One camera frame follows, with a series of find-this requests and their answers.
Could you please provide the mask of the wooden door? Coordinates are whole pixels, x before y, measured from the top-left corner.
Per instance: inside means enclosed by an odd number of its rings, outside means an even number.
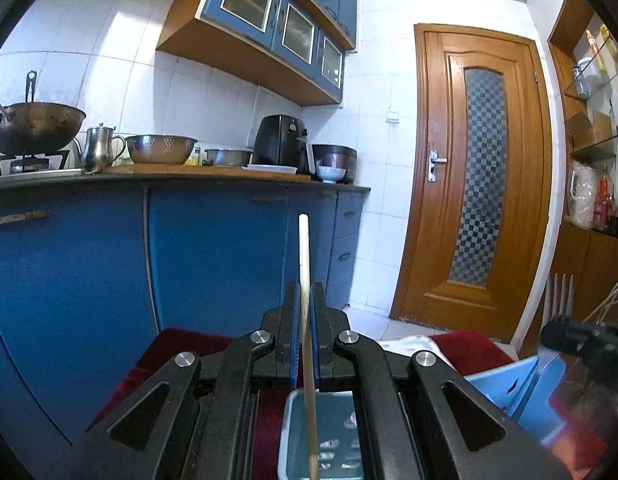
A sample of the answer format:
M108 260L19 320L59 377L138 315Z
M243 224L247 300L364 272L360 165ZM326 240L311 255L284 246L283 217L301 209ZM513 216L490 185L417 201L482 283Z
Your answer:
M532 40L415 26L410 214L390 314L510 340L547 232L551 125Z

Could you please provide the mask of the white small bowl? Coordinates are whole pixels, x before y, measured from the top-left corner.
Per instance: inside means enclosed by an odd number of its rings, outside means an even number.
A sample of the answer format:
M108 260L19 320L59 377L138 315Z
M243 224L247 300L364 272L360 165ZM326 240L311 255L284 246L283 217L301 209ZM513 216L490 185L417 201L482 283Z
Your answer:
M337 183L345 177L346 169L332 166L317 167L317 177L324 183Z

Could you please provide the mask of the blue upper wall cabinets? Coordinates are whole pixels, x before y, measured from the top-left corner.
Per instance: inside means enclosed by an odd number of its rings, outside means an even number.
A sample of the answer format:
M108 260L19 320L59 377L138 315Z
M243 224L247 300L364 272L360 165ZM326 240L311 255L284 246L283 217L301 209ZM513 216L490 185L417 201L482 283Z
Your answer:
M356 37L357 0L175 0L157 48L314 106L341 102Z

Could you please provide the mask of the red floral plush tablecloth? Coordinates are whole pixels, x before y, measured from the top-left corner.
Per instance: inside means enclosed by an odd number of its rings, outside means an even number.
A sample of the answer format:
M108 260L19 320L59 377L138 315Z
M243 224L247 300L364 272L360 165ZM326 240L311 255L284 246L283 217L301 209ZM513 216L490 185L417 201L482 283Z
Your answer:
M118 385L114 394L100 410L92 424L115 415L122 419L123 443L135 451L144 452L151 437L173 437L175 431L184 434L175 437L175 445L165 456L166 470L160 479L180 479L191 474L185 467L187 441L193 436L196 417L201 414L198 400L213 383L199 379L201 363L179 367L175 357L183 350L191 350L195 358L220 354L233 342L231 338L206 335L169 328L149 346L138 364ZM431 344L437 356L448 359L463 376L490 372L514 362L488 338L472 332L446 333L433 336L414 336L387 342L390 351L412 346L422 348ZM570 468L572 475L582 476L600 462L608 446L590 427L568 415L566 405L556 396L549 406L559 416L558 435L550 440L551 451Z

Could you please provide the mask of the blue lower kitchen cabinets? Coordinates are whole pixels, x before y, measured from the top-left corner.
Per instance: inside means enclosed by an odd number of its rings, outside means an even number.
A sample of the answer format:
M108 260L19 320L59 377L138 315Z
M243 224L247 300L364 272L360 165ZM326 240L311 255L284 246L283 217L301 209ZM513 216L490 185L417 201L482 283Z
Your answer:
M0 435L35 476L159 333L239 336L297 276L297 217L333 307L365 188L74 178L0 183Z

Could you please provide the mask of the beige plastic fork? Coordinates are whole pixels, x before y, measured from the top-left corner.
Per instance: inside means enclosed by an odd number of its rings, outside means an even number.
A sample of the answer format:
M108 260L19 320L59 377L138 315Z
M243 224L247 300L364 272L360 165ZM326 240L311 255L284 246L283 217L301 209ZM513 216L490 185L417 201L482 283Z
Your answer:
M542 324L551 318L570 318L575 297L574 275L554 274L548 277L544 289Z

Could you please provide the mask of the wooden chopstick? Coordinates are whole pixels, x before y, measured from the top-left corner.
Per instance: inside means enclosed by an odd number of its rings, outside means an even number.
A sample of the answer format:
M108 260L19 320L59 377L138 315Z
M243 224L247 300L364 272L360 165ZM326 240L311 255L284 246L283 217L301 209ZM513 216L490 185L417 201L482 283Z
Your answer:
M319 480L317 404L310 327L310 229L307 214L298 217L300 337L303 354L303 402L305 402L308 471L310 480Z

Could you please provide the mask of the steel pitcher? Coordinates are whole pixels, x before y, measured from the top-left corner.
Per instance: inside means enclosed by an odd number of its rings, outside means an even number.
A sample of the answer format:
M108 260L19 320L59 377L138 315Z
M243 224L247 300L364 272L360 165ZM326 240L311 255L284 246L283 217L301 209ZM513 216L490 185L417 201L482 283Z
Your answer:
M89 174L97 174L109 168L124 152L126 140L115 133L115 127L107 127L100 122L86 130L85 146L81 154L82 168ZM112 144L121 142L120 150L115 153Z

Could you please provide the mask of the light blue chopsticks box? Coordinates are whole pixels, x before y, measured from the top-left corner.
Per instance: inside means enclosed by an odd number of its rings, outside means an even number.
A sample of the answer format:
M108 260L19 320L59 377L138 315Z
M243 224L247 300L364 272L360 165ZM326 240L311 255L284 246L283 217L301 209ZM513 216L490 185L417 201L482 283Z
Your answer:
M435 353L394 356L352 330L338 392L286 401L281 479L566 479L566 467Z

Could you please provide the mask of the steel colander bowl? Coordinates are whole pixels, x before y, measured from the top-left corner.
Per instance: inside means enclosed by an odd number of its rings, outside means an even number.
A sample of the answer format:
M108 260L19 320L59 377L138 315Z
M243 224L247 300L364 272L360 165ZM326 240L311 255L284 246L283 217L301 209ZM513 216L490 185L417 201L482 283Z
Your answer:
M135 165L182 166L194 150L196 140L188 136L138 134L126 137L126 150Z

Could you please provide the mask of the black air fryer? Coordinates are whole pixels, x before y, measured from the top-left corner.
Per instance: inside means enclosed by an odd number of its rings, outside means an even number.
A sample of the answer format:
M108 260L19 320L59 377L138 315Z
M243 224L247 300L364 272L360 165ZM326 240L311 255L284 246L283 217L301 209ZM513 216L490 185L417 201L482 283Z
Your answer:
M260 121L251 162L254 165L295 167L315 174L315 155L305 124L297 117L269 115Z

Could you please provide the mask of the black rice cooker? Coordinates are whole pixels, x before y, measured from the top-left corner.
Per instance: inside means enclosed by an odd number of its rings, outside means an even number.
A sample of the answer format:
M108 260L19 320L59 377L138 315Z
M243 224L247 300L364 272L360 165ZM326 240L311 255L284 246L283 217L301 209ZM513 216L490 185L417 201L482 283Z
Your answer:
M313 144L312 149L316 165L345 169L344 177L339 183L355 183L358 154L354 148L336 144Z

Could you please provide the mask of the wooden shelf unit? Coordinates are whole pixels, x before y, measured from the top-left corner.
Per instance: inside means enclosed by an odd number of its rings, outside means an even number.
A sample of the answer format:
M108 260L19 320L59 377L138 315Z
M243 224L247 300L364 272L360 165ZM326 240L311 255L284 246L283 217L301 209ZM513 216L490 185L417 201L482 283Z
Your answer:
M558 234L548 275L574 275L572 318L594 321L618 280L618 45L586 0L527 0L556 106Z

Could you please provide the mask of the black wok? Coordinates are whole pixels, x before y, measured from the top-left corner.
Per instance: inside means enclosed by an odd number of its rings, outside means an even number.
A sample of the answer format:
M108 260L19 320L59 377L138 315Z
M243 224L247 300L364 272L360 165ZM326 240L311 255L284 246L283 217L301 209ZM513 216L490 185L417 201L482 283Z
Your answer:
M69 144L80 131L86 114L79 108L36 102L35 70L26 79L24 102L3 106L0 102L0 153L29 156L56 152Z

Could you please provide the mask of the small steel bowl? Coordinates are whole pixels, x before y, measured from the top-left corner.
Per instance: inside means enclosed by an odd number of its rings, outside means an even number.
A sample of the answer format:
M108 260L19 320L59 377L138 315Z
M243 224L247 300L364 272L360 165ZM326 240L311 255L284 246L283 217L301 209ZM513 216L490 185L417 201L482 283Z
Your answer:
M250 148L207 148L204 166L246 167L251 161Z

